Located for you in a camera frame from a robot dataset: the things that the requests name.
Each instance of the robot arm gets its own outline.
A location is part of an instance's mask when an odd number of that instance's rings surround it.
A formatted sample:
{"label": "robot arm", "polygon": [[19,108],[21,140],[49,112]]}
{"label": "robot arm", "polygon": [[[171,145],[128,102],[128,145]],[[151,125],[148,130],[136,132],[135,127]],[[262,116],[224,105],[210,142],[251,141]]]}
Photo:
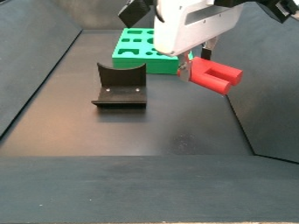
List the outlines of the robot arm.
{"label": "robot arm", "polygon": [[[119,17],[131,27],[151,10],[155,10],[154,46],[156,51],[178,56],[178,74],[206,88],[226,94],[230,85],[240,82],[242,71],[211,62],[212,49],[219,35],[239,21],[243,3],[250,0],[130,0]],[[267,15],[283,23],[298,17],[299,0],[256,0]],[[203,45],[202,56],[190,60],[191,49]]]}

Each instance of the red block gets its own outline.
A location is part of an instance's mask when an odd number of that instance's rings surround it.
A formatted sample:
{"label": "red block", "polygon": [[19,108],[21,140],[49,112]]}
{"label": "red block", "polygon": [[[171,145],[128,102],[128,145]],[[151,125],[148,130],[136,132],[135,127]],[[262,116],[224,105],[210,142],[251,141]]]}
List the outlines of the red block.
{"label": "red block", "polygon": [[226,95],[230,87],[236,86],[243,71],[211,60],[195,57],[191,62],[191,82]]}

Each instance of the gray floor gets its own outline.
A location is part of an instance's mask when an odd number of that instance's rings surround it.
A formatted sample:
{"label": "gray floor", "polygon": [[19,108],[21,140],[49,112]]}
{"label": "gray floor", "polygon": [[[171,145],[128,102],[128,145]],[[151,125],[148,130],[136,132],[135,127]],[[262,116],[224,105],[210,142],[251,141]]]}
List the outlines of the gray floor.
{"label": "gray floor", "polygon": [[252,155],[226,97],[148,74],[148,105],[97,109],[96,64],[120,31],[85,31],[0,143],[0,156]]}
{"label": "gray floor", "polygon": [[299,222],[298,189],[262,157],[1,157],[0,223]]}

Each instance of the black holder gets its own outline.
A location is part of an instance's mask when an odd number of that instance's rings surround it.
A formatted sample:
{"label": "black holder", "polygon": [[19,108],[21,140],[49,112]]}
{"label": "black holder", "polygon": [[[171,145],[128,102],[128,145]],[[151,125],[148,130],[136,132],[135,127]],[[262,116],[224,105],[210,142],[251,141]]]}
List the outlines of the black holder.
{"label": "black holder", "polygon": [[97,64],[101,88],[92,103],[99,107],[146,107],[146,64],[115,69]]}

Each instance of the green shape sorter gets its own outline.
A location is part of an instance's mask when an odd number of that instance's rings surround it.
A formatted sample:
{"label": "green shape sorter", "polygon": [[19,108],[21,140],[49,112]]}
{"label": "green shape sorter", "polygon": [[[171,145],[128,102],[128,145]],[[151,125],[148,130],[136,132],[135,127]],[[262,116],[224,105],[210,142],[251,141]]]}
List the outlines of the green shape sorter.
{"label": "green shape sorter", "polygon": [[112,54],[114,68],[139,67],[146,63],[150,74],[176,74],[178,57],[168,57],[155,50],[154,29],[126,28]]}

